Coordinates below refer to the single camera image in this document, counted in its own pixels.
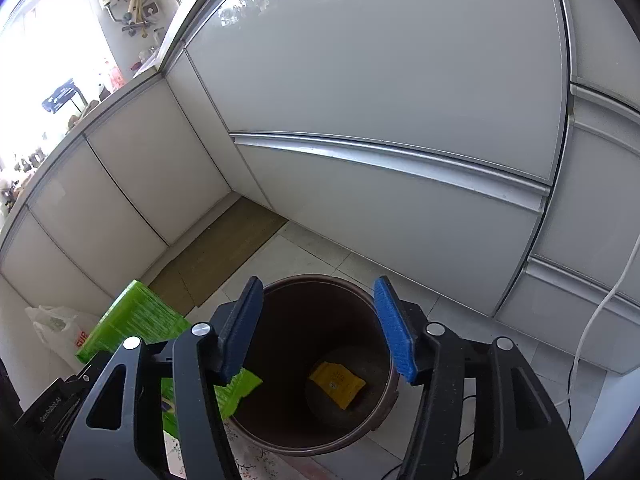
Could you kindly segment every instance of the brown trash bin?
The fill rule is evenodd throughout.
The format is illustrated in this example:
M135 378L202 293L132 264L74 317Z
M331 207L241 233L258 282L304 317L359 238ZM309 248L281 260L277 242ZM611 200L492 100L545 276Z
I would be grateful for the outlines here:
M342 364L366 382L346 410L308 379L323 361ZM279 454L348 446L377 428L398 398L398 373L372 297L332 276L293 276L264 289L244 367L263 384L231 421L253 443Z

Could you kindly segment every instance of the metal screw head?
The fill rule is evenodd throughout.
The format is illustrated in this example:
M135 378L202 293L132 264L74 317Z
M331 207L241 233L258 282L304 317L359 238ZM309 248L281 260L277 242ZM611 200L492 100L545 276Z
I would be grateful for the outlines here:
M427 325L427 333L431 335L444 334L444 327L440 323L429 323Z
M191 333L193 335L207 335L211 330L211 327L207 323L198 323L191 327Z
M123 341L122 346L124 346L124 348L126 348L127 350L133 350L134 348L137 348L139 344L140 344L140 338L133 335L131 337L127 337Z
M499 337L496 344L500 350L511 350L513 348L513 341L508 337Z

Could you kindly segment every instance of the pipe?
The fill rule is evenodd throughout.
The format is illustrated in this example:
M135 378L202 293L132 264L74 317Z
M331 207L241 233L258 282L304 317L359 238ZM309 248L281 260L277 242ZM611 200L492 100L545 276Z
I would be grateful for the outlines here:
M122 23L122 20L118 20L114 15L113 15L113 11L111 10L111 4L106 4L104 6L105 9L107 9L107 12L109 13L109 15L111 16L111 19L116 22L116 23Z

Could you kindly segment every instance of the kitchen cabinet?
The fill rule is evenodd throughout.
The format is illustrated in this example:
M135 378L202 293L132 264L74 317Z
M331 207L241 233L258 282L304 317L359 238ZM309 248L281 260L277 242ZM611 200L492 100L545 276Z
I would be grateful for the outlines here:
M548 192L481 166L375 144L248 135L236 144L278 213L488 315Z
M169 245L229 192L165 80L124 105L87 140Z
M559 9L225 0L186 49L232 132L373 140L550 182L566 115Z
M614 0L565 0L575 44L572 79L640 105L640 42Z
M66 257L30 212L23 211L2 250L2 275L33 306L68 306L101 317L113 298Z
M574 128L534 254L611 288L640 233L640 114L572 91ZM640 303L640 258L620 292Z
M86 141L77 141L40 183L30 209L56 245L116 297L142 276L166 245L120 192Z
M166 81L231 189L269 207L186 54L181 54L176 60L166 75Z
M530 259L497 319L575 354L584 327L608 290L536 258ZM596 318L582 357L618 373L640 364L640 309L613 297Z

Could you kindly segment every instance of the green box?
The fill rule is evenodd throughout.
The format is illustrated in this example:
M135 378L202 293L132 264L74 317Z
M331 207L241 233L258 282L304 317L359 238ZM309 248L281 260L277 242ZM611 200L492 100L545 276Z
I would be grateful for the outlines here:
M102 316L76 356L87 364L100 350L114 353L127 337L136 335L152 344L174 339L189 327L191 323L164 304L147 286L133 280ZM233 415L240 399L261 383L258 377L242 368L227 386L215 386L222 419ZM162 427L178 438L171 378L162 378L161 392Z

